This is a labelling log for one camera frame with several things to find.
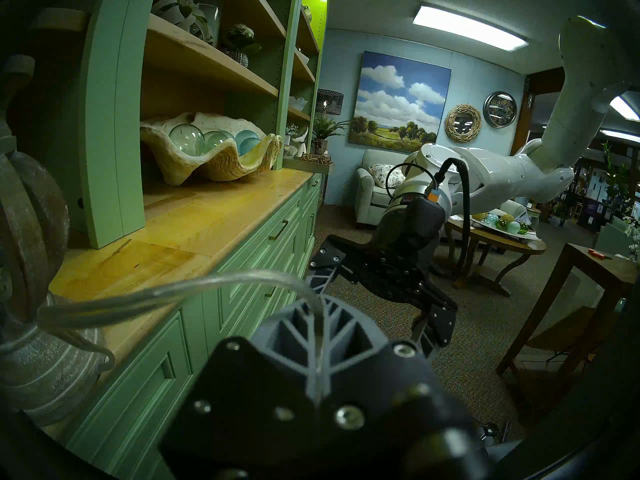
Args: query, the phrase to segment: coffee table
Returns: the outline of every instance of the coffee table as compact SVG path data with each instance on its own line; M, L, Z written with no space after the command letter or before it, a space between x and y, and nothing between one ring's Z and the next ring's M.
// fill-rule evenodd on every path
M456 245L453 241L453 238L451 237L451 231L453 230L462 233L462 224L463 222L461 221L449 218L449 221L444 226L445 233L447 234L447 240L449 241L450 263L455 263L456 254ZM471 277L469 277L471 266L474 262L474 255L476 253L476 249L478 249L478 244L480 242L485 243L485 246L482 251L480 261L478 262L478 266L482 266L485 263L485 259L487 259L487 255L489 254L489 249L491 249L491 246L496 246L497 248L502 248L507 251L522 253L522 255L520 256L520 258L504 267L495 278L495 280L491 280L490 278L485 277L479 272L475 272ZM525 261L531 258L531 256L542 254L546 250L547 245L544 241L518 241L516 239L510 239L505 235L498 235L497 233L493 233L491 230L488 230L486 228L472 228L469 237L469 248L466 252L465 265L460 276L454 281L453 287L455 287L456 289L466 287L467 282L472 281L488 287L488 289L491 289L496 293L509 297L511 296L510 291L500 283L503 277L517 266L525 263Z

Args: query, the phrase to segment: drawer handle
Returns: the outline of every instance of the drawer handle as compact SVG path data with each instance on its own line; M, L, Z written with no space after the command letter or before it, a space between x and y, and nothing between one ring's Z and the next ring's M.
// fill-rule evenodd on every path
M280 229L280 232L278 232L278 233L275 235L275 237L274 237L273 235L270 235L270 236L269 236L269 240L270 240L270 241L277 241L277 240L278 240L278 238L280 237L280 234L281 234L282 232L284 232L284 229L286 229L286 228L287 228L287 225L289 225L289 220L282 220L282 223L283 223L283 225L282 225L282 228Z

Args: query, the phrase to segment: throw pillow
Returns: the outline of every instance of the throw pillow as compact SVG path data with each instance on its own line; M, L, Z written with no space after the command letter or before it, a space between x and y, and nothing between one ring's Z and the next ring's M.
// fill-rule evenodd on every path
M395 165L387 165L383 163L378 163L369 167L369 173L378 187L383 189L385 188L387 174L393 167L395 167ZM404 181L405 176L403 175L401 168L396 168L391 172L391 175L389 175L389 189L395 189Z

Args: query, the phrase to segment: fluorescent light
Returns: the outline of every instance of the fluorescent light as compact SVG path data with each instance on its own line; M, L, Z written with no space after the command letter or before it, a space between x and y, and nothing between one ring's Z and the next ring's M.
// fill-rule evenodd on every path
M609 105L627 120L640 122L640 117L638 117L638 114L620 96L613 98Z
M418 14L413 19L413 23L418 26L430 27L431 29L468 37L505 51L516 51L529 44L525 40L501 31L492 25L483 24L477 20L431 6L421 6Z
M600 129L600 132L606 136L617 137L619 139L626 139L627 141L633 141L635 143L640 143L640 136L635 136L633 134L627 134L626 132L618 132L617 130L607 130Z

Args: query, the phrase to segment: landscape painting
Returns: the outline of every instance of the landscape painting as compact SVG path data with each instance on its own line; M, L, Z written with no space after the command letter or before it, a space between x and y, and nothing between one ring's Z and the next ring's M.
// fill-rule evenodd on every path
M365 51L349 142L418 151L436 142L451 70Z

